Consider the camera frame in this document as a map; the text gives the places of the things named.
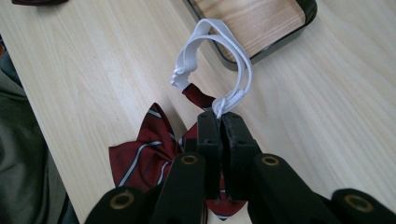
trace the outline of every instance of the light wood surface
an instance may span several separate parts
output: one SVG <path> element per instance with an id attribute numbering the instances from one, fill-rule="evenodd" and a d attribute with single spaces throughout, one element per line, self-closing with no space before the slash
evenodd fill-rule
<path id="1" fill-rule="evenodd" d="M 177 136 L 201 112 L 169 85 L 195 21 L 181 1 L 10 2 L 0 1 L 0 32 L 83 221 L 114 188 L 108 147 L 135 140 L 153 102 Z M 302 35 L 254 65 L 234 112 L 315 192 L 359 189 L 396 211 L 396 2 L 317 2 Z M 236 81 L 208 44 L 199 64 L 191 80 L 206 93 Z"/>
<path id="2" fill-rule="evenodd" d="M 200 18 L 224 21 L 249 57 L 305 24 L 305 14 L 295 0 L 191 0 Z M 230 51 L 222 54 L 235 61 Z"/>

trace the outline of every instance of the tray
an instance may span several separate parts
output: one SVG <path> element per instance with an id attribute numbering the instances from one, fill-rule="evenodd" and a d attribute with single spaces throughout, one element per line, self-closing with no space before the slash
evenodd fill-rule
<path id="1" fill-rule="evenodd" d="M 183 0 L 191 15 L 220 19 L 245 48 L 252 63 L 289 43 L 315 18 L 315 0 Z M 233 55 L 211 41 L 221 62 L 236 70 Z"/>

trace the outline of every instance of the red fabric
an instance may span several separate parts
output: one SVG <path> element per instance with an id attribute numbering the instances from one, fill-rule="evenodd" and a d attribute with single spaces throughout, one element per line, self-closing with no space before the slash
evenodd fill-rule
<path id="1" fill-rule="evenodd" d="M 40 7 L 40 6 L 60 4 L 63 2 L 67 2 L 67 0 L 12 0 L 11 2 L 14 5 Z"/>
<path id="2" fill-rule="evenodd" d="M 190 84 L 183 94 L 202 109 L 208 109 L 215 98 L 203 94 Z M 171 125 L 160 106 L 154 104 L 146 114 L 136 141 L 109 149 L 110 165 L 116 186 L 128 186 L 147 191 L 163 182 L 170 170 L 172 159 L 182 153 L 185 139 L 197 138 L 196 123 L 182 136 L 178 144 Z M 224 181 L 219 181 L 224 188 Z M 220 199 L 206 201 L 207 207 L 225 220 L 238 212 L 246 202 L 231 202 L 220 191 Z"/>

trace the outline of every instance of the white elastic band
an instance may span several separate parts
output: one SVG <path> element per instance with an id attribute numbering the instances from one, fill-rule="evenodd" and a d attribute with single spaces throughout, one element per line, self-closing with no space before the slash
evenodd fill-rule
<path id="1" fill-rule="evenodd" d="M 208 34 L 212 27 L 218 31 L 219 35 Z M 202 19 L 198 21 L 190 39 L 177 56 L 176 67 L 174 74 L 172 75 L 171 84 L 179 88 L 181 91 L 190 85 L 189 75 L 198 67 L 197 50 L 201 43 L 206 39 L 214 40 L 229 50 L 235 57 L 236 64 L 238 65 L 238 78 L 236 80 L 235 87 L 225 96 L 217 98 L 212 104 L 213 112 L 219 119 L 221 118 L 221 115 L 232 110 L 242 100 L 245 94 L 248 93 L 251 86 L 251 80 L 253 78 L 253 69 L 247 53 L 222 21 L 215 19 Z M 245 76 L 246 69 L 247 85 L 245 88 L 239 89 L 241 81 Z"/>

